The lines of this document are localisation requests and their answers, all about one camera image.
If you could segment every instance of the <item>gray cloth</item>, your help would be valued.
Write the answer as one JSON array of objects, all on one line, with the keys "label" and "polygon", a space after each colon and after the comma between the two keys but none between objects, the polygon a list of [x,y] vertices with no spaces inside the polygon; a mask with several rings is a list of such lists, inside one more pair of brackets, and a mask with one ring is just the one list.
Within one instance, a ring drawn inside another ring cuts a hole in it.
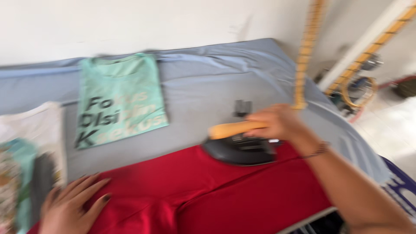
[{"label": "gray cloth", "polygon": [[30,202],[32,203],[30,224],[32,226],[40,220],[40,209],[53,187],[53,171],[54,162],[48,154],[42,154],[42,156],[35,159],[32,181],[30,182]]},{"label": "gray cloth", "polygon": [[[74,148],[80,71],[75,58],[0,70],[0,115],[30,110],[46,101],[65,104],[69,180],[152,159],[200,144],[207,129],[240,121],[232,117],[235,100],[258,110],[292,102],[295,63],[272,39],[152,52],[158,62],[170,125],[117,142]],[[108,57],[119,59],[127,55]],[[386,165],[335,106],[306,81],[309,106],[301,118],[344,157],[382,183]]]}]

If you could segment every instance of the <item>black iron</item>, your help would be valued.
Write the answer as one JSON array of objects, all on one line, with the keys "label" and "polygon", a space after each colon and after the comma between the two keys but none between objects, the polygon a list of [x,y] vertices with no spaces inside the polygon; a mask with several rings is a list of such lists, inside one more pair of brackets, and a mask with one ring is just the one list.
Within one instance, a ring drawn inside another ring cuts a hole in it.
[{"label": "black iron", "polygon": [[[244,117],[251,113],[251,102],[237,100],[234,115]],[[268,139],[244,137],[237,134],[223,139],[207,139],[202,147],[215,159],[237,166],[256,166],[274,162],[275,145]]]}]

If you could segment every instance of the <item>blue mattress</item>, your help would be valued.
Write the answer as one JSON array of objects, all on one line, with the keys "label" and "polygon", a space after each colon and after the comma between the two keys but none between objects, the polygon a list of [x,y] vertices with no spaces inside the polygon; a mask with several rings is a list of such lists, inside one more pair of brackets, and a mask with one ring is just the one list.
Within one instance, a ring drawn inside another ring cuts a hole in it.
[{"label": "blue mattress", "polygon": [[[272,39],[152,52],[157,57],[170,125],[90,149],[74,148],[80,70],[74,58],[0,69],[0,115],[63,103],[69,180],[200,144],[207,129],[236,122],[235,100],[254,110],[292,102],[295,63]],[[119,59],[128,55],[111,56]],[[302,119],[344,157],[382,183],[387,167],[335,106],[306,81]]]}]

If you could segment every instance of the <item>white tile floor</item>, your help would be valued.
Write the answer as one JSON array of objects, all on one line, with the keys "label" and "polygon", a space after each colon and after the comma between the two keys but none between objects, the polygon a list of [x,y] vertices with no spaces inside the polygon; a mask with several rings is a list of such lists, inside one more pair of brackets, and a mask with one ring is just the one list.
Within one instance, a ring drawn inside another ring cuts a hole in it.
[{"label": "white tile floor", "polygon": [[416,180],[416,97],[404,100],[382,89],[353,126],[377,154]]}]

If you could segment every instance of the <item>red cloth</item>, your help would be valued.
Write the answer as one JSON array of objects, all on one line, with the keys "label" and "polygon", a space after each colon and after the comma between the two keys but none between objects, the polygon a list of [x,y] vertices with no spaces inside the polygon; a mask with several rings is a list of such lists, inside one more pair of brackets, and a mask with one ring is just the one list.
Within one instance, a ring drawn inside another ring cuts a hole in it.
[{"label": "red cloth", "polygon": [[[201,146],[101,173],[112,193],[91,234],[276,233],[331,206],[289,144],[277,162],[224,164]],[[34,227],[30,234],[37,233]]]}]

